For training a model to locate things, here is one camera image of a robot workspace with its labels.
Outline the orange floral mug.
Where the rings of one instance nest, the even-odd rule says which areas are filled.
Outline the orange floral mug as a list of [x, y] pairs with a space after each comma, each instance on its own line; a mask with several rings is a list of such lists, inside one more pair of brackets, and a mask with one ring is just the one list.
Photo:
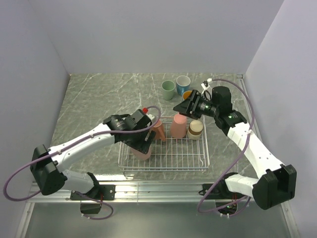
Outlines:
[[164, 126], [161, 120], [158, 120], [158, 122], [152, 127], [152, 131], [156, 133], [154, 137], [155, 140], [161, 140], [163, 142], [166, 141]]

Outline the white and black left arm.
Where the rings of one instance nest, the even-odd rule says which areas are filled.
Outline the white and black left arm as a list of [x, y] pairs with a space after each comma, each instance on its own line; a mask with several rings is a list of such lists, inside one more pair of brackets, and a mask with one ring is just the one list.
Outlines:
[[30, 170], [42, 195], [51, 195], [60, 189], [73, 190], [88, 199], [99, 198], [102, 187], [93, 173], [69, 170], [82, 157], [105, 146], [122, 142], [130, 148], [148, 153], [155, 137], [150, 128], [156, 117], [138, 109], [133, 114], [111, 115], [92, 130], [68, 142], [47, 149], [44, 145], [34, 150]]

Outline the pink mug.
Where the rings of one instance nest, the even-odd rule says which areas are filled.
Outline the pink mug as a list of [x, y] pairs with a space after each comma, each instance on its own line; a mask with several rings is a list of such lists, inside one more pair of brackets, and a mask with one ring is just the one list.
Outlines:
[[132, 152], [132, 154], [138, 159], [138, 160], [141, 160], [141, 161], [145, 161], [147, 159], [150, 158], [151, 156], [151, 153], [152, 153], [152, 150], [151, 148], [149, 148], [148, 152], [147, 153], [142, 153], [140, 151], [137, 151], [133, 148], [130, 148], [130, 151]]

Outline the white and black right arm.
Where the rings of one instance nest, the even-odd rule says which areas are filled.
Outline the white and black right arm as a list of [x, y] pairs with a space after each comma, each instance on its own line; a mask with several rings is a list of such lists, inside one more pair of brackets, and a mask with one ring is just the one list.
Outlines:
[[285, 165], [277, 159], [254, 134], [243, 115], [232, 108], [231, 92], [227, 87], [214, 87], [210, 100], [193, 90], [173, 110], [191, 119], [201, 116], [214, 118], [216, 126], [241, 149], [256, 171], [257, 178], [225, 171], [205, 191], [204, 199], [209, 195], [217, 199], [237, 194], [239, 199], [253, 198], [260, 208], [267, 210], [294, 198], [297, 171], [292, 165]]

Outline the tall pink plastic cup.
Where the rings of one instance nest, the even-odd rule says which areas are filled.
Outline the tall pink plastic cup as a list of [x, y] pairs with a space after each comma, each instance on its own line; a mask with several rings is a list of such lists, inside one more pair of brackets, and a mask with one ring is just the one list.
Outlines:
[[186, 135], [187, 118], [180, 113], [173, 117], [170, 134], [173, 138], [181, 139]]

